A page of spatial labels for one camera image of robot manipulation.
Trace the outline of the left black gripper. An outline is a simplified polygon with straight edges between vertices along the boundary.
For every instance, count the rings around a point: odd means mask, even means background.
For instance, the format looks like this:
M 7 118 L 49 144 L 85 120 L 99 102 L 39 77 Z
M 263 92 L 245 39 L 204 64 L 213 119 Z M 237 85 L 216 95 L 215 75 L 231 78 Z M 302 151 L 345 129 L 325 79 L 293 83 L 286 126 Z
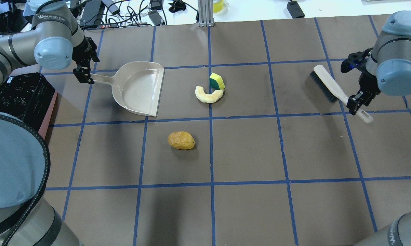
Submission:
M 73 74 L 79 83 L 94 84 L 90 61 L 98 63 L 100 60 L 97 56 L 97 45 L 91 37 L 84 37 L 81 44 L 73 48 L 72 60 L 76 63 Z

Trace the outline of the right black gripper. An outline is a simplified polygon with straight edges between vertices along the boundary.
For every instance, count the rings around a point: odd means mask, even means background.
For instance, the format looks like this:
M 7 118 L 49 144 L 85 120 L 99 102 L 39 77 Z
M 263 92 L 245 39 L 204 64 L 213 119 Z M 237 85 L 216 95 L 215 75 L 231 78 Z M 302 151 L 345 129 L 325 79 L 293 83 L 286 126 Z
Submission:
M 360 89 L 354 95 L 348 98 L 347 108 L 349 113 L 356 115 L 362 106 L 368 107 L 371 101 L 381 93 L 377 85 L 375 72 L 370 72 L 367 64 L 370 64 L 371 69 L 374 68 L 374 59 L 371 56 L 372 48 L 365 51 L 359 51 L 349 54 L 349 56 L 341 63 L 341 72 L 348 73 L 353 69 L 361 72 L 358 80 Z

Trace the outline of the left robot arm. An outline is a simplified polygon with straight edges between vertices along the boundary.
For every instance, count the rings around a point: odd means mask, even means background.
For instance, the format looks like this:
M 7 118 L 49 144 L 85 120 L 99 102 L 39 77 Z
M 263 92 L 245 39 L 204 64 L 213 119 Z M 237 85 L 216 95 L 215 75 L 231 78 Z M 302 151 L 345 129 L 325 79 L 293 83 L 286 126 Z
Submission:
M 32 29 L 0 37 L 0 85 L 18 68 L 51 70 L 77 64 L 91 83 L 96 44 L 84 36 L 64 0 L 29 0 Z M 82 246 L 43 194 L 50 173 L 48 146 L 38 130 L 0 112 L 0 246 Z

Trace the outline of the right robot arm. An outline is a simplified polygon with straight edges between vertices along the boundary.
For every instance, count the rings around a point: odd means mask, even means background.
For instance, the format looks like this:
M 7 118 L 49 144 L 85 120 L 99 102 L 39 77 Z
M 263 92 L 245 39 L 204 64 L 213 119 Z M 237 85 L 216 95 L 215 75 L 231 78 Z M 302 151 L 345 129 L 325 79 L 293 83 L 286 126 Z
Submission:
M 411 94 L 411 11 L 390 15 L 373 48 L 352 53 L 342 62 L 341 72 L 361 71 L 360 90 L 346 102 L 356 115 L 380 93 L 389 96 Z M 411 246 L 411 212 L 357 243 L 358 246 Z

